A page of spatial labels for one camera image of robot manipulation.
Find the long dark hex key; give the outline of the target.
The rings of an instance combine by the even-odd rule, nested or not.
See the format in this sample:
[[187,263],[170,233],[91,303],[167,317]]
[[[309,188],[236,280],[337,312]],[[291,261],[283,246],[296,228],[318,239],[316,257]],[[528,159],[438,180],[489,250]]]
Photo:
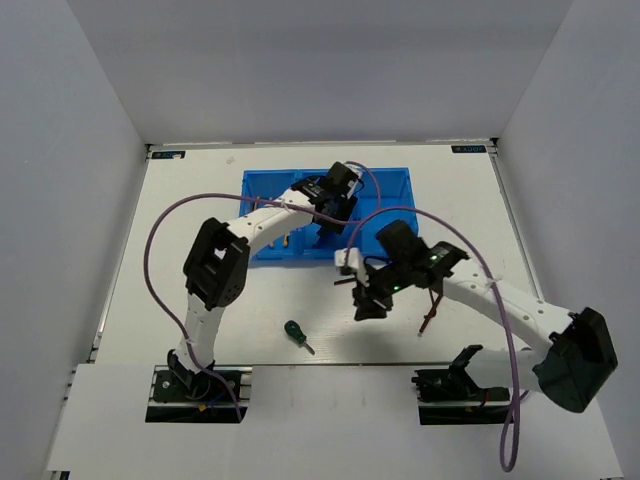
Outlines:
[[344,278],[344,279],[336,280],[334,282],[334,286],[349,284],[349,283],[353,283],[353,282],[356,282],[356,281],[357,281],[356,278]]

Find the green stubby screwdriver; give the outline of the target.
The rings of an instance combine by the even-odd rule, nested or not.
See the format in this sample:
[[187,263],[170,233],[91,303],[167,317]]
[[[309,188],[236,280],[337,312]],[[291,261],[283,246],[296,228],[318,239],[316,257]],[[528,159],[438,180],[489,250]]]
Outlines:
[[315,350],[308,344],[307,336],[304,334],[300,325],[296,321],[287,321],[284,324],[284,331],[287,336],[299,347],[306,349],[312,356],[316,354]]
[[313,243],[314,249],[320,249],[324,247],[325,235],[318,233],[315,242]]

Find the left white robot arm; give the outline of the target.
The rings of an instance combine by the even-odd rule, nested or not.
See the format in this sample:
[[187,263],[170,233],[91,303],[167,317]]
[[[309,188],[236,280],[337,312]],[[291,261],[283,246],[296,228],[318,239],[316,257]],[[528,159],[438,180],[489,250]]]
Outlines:
[[323,176],[304,178],[270,204],[228,222],[206,220],[185,261],[186,336],[168,355],[177,387],[199,399],[211,387],[213,347],[222,315],[242,293],[249,260],[264,247],[299,228],[316,223],[338,233],[357,203],[356,171],[336,162]]

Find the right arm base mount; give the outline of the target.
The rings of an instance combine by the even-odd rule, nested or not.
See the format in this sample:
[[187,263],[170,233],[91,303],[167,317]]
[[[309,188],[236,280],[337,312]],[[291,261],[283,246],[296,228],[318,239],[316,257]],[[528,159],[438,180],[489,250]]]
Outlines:
[[511,402],[509,389],[471,386],[448,368],[415,370],[411,382],[417,393],[422,426],[501,424]]

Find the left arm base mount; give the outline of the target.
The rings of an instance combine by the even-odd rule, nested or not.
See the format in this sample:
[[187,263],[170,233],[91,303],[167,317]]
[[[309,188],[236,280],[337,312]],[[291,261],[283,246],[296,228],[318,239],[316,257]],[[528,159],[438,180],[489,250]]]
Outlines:
[[239,424],[247,413],[251,396],[250,367],[223,368],[219,374],[236,397],[240,415],[229,391],[210,376],[188,391],[167,366],[156,367],[146,407],[149,424]]

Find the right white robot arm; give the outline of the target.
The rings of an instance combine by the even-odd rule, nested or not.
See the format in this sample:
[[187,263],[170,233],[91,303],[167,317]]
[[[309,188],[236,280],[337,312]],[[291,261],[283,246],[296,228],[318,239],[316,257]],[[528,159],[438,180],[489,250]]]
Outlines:
[[427,403],[468,401],[493,388],[529,390],[558,407],[581,413],[618,366],[604,316],[555,306],[493,278],[478,258],[441,241],[428,246],[411,227],[396,220],[376,238],[385,266],[367,263],[353,246],[335,255],[335,264],[354,276],[355,320],[384,318],[395,294],[416,287],[465,305],[501,326],[508,344],[491,350],[465,347],[447,366],[419,370],[412,381]]

